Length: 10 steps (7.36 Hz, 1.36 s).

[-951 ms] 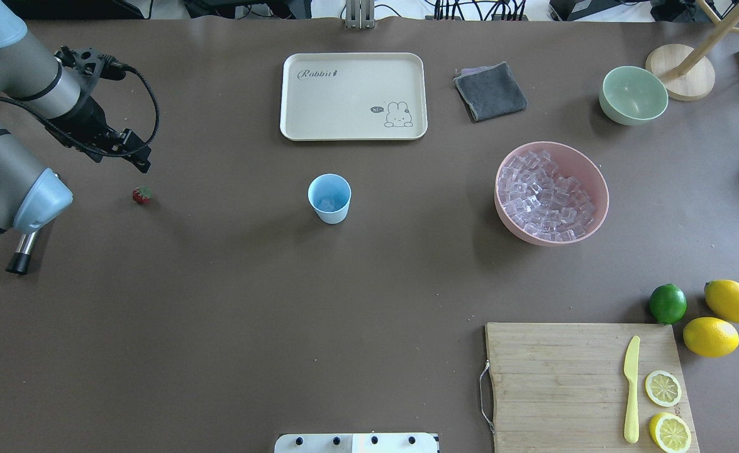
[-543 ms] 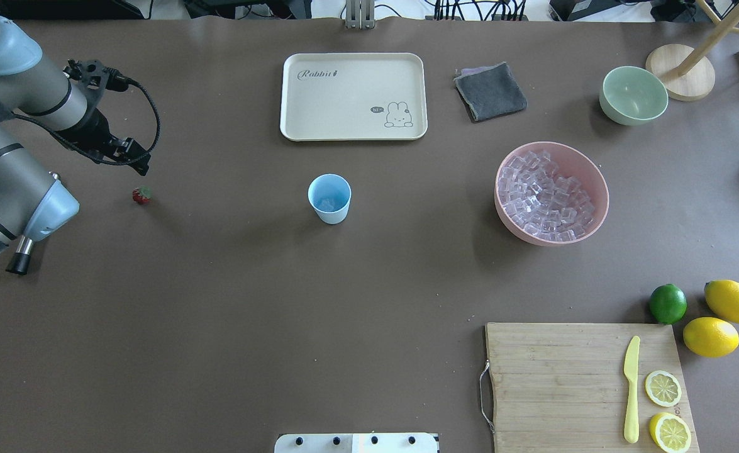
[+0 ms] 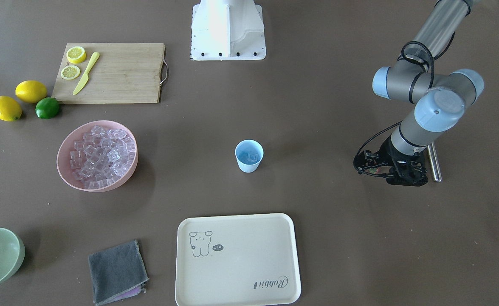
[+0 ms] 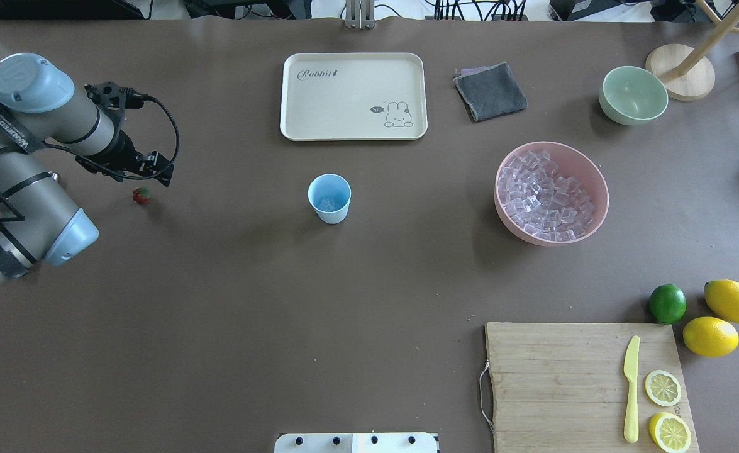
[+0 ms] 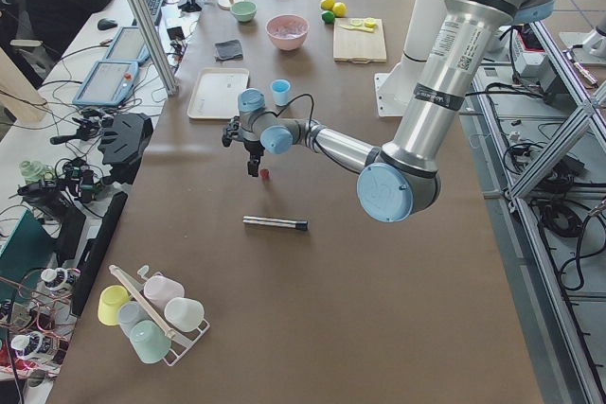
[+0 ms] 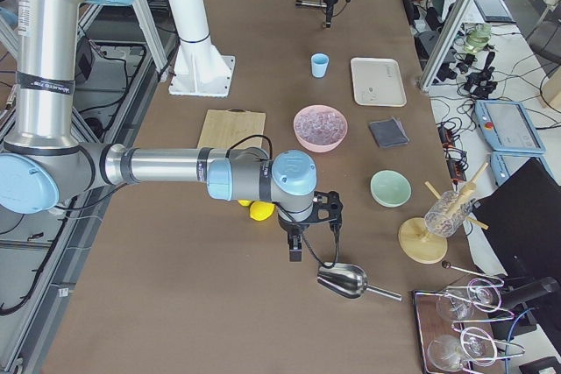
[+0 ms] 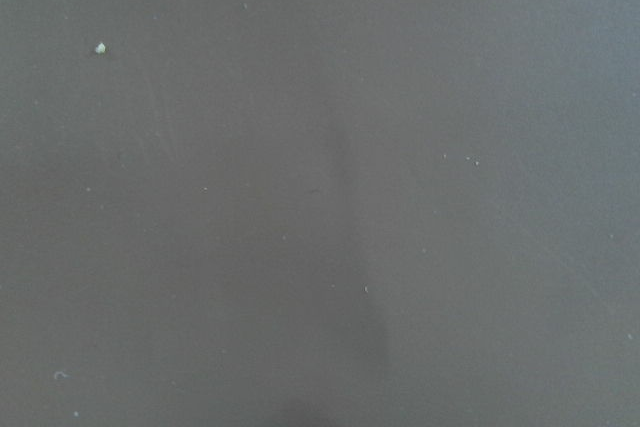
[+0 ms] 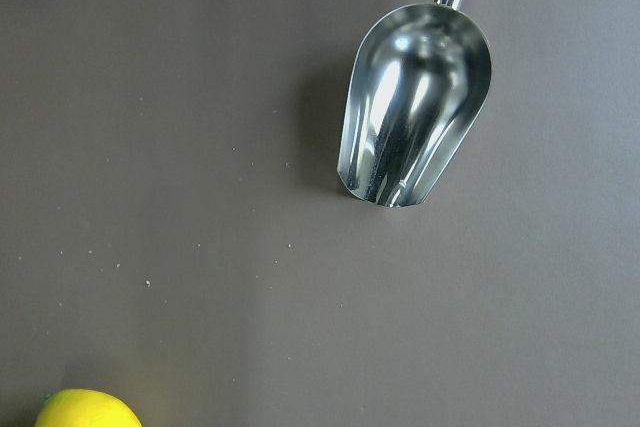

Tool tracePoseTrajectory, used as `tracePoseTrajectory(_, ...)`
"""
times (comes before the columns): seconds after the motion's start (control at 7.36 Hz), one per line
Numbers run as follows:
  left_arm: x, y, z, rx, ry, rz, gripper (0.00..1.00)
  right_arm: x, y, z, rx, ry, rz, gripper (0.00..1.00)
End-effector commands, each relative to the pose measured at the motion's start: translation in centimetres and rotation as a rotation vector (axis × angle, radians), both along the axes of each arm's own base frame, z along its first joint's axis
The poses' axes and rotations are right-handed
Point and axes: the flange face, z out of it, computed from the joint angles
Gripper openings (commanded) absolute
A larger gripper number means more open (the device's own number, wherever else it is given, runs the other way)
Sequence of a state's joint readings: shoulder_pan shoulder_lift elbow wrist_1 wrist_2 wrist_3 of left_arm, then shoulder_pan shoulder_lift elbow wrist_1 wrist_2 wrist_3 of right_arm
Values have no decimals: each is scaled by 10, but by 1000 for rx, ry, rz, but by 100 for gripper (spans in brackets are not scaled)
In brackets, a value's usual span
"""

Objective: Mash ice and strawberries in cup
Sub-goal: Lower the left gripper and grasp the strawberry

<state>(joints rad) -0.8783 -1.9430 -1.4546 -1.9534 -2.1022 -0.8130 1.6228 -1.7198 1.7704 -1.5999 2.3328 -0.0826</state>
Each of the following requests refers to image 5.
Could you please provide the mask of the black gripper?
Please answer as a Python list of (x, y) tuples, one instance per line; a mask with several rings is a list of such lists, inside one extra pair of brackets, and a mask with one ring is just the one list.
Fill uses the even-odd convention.
[(245, 140), (243, 144), (250, 155), (249, 161), (247, 162), (247, 172), (252, 177), (259, 176), (259, 167), (265, 148), (259, 141)]

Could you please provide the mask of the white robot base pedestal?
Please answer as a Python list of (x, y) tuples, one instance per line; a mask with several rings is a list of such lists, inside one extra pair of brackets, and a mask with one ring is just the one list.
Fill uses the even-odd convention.
[(375, 75), (380, 117), (403, 115), (445, 15), (444, 0), (415, 0), (400, 62), (390, 72)]

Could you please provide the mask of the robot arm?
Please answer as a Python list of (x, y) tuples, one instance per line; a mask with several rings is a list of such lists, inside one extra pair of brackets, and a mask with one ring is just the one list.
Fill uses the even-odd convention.
[(238, 96), (239, 113), (224, 127), (222, 141), (225, 146), (244, 144), (250, 175), (258, 175), (264, 152), (280, 154), (301, 144), (357, 174), (358, 199), (375, 220), (405, 220), (435, 202), (440, 191), (437, 152), (492, 37), (501, 26), (548, 17), (555, 0), (416, 3), (425, 8), (443, 5), (445, 13), (394, 138), (373, 147), (311, 118), (283, 118), (266, 108), (262, 92), (246, 89)]

